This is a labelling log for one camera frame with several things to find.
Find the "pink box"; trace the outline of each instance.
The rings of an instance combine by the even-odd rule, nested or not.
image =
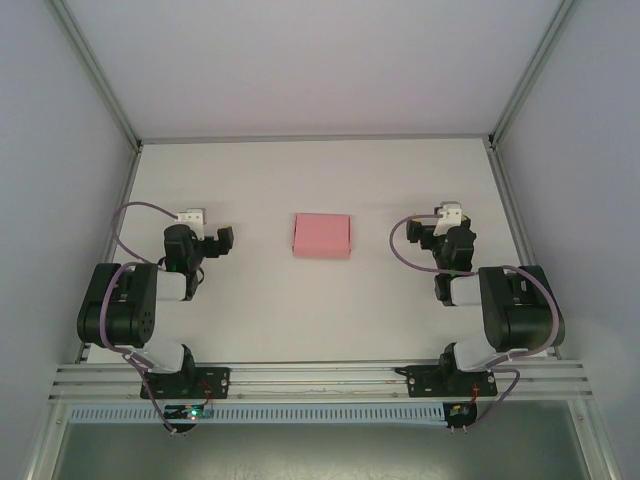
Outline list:
[[[296,214],[293,228],[293,256],[349,258],[351,217],[316,213]]]

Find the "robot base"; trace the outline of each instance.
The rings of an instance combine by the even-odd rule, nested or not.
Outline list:
[[[440,355],[438,365],[408,365],[395,372],[407,377],[409,397],[471,397],[477,388],[479,397],[495,397],[498,394],[496,379],[488,371],[463,372],[458,370],[453,346],[447,346]]]
[[[185,345],[183,347],[184,360],[179,372],[145,373],[153,396],[158,400],[226,399],[231,370],[225,367],[196,367],[191,351]],[[149,398],[144,385],[140,389],[140,398]]]

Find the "metal extrusion bar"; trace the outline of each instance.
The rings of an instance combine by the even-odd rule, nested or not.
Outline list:
[[[45,2],[49,6],[49,10],[60,26],[62,33],[67,37],[71,48],[78,57],[78,60],[80,60],[80,63],[87,73],[87,76],[93,84],[96,92],[115,120],[118,129],[127,138],[131,148],[137,152],[139,144],[138,136],[133,130],[122,106],[111,90],[109,82],[107,82],[95,55],[82,35],[80,27],[73,17],[68,5],[64,0],[45,0]]]
[[[268,142],[334,142],[343,140],[427,140],[482,138],[486,134],[429,134],[429,133],[387,133],[387,134],[348,134],[348,135],[264,135],[246,137],[166,137],[145,138],[144,145],[184,145],[194,143],[268,143]]]
[[[622,479],[595,402],[577,399],[567,403],[591,478]]]
[[[71,408],[64,404],[47,406],[47,414],[39,428],[34,451],[31,455],[26,479],[51,480],[55,477],[58,455],[62,448],[64,432],[71,415]]]
[[[127,178],[124,181],[124,185],[122,186],[122,190],[120,191],[120,195],[118,196],[118,203],[114,207],[114,211],[123,203],[127,203],[129,198],[131,197],[131,191],[133,190],[133,183],[136,179],[136,174],[138,173],[138,166],[140,165],[140,157],[142,156],[142,148],[134,153],[133,158],[131,159],[131,164],[129,166],[129,171],[127,172]],[[124,213],[120,215],[118,218],[118,222],[116,224],[116,231],[118,234],[120,230],[122,230],[122,225],[124,224]],[[110,262],[113,260],[113,257],[116,253],[116,241],[109,231],[107,236],[107,241],[105,243],[105,248],[102,252],[102,261]]]
[[[562,0],[558,5],[547,30],[493,130],[492,138],[495,144],[499,145],[505,139],[579,4],[580,0]]]
[[[410,398],[406,379],[394,372],[397,367],[416,363],[435,362],[226,365],[231,368],[229,396],[217,403],[425,402],[424,398]],[[520,369],[522,374],[518,386],[507,397],[510,401],[591,398],[591,388],[578,361],[540,357],[513,361],[509,366]],[[511,384],[509,373],[496,369],[495,377],[499,393]],[[140,379],[127,365],[62,365],[50,400],[83,404],[146,402],[139,398],[139,393]],[[467,400],[468,397],[428,399],[432,402]]]
[[[511,230],[511,237],[516,247],[516,253],[521,265],[535,265],[536,259],[531,246],[531,241],[527,234],[524,221],[522,220],[522,214],[518,207],[518,202],[513,193],[513,187],[509,180],[509,175],[502,161],[502,156],[495,146],[485,142],[485,148],[487,150],[487,156],[489,158],[489,165],[493,172],[493,178],[498,187],[498,194],[507,216],[507,223],[509,224],[509,230]]]

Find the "robotic arm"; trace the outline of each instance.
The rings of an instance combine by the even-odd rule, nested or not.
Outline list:
[[[552,332],[551,307],[530,279],[520,273],[485,267],[472,274],[477,236],[471,231],[471,220],[462,214],[458,203],[442,204],[434,213],[439,217],[434,226],[416,220],[407,222],[407,240],[430,250],[438,269],[460,272],[436,275],[436,298],[447,307],[481,305],[484,329],[448,345],[438,365],[410,365],[396,372],[407,377],[411,397],[465,397],[472,390],[477,396],[495,396],[495,378],[487,365],[505,355],[543,346]],[[542,267],[523,266],[518,270],[533,276],[551,293]],[[560,345],[564,334],[560,315],[552,345]]]
[[[205,392],[201,384],[220,386],[228,379],[228,369],[196,367],[186,345],[153,335],[156,302],[191,300],[202,282],[198,272],[203,273],[203,260],[227,255],[233,247],[231,227],[218,229],[216,239],[204,236],[199,224],[204,224],[204,210],[179,214],[178,224],[164,231],[166,271],[156,264],[136,263],[122,273],[108,299],[106,338],[114,347],[127,347],[131,357],[146,367],[145,378],[159,399],[204,398],[208,394],[226,398],[226,389]],[[77,321],[78,336],[85,343],[106,348],[100,335],[100,310],[108,285],[120,267],[117,263],[101,263],[93,272]],[[141,397],[149,398],[145,388]]]

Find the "white table surface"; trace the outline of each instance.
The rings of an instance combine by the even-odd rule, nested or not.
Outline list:
[[[147,145],[131,200],[173,212],[205,207],[207,233],[234,228],[233,250],[205,260],[191,302],[157,304],[154,335],[187,344],[198,362],[437,358],[482,329],[480,307],[442,306],[433,275],[405,267],[388,247],[397,220],[443,200],[461,202],[472,219],[475,268],[517,264],[481,139]],[[351,258],[294,258],[298,212],[352,215]],[[157,260],[171,224],[131,207],[121,238]],[[396,239],[408,259],[434,266],[403,232]],[[93,347],[88,361],[120,359]]]

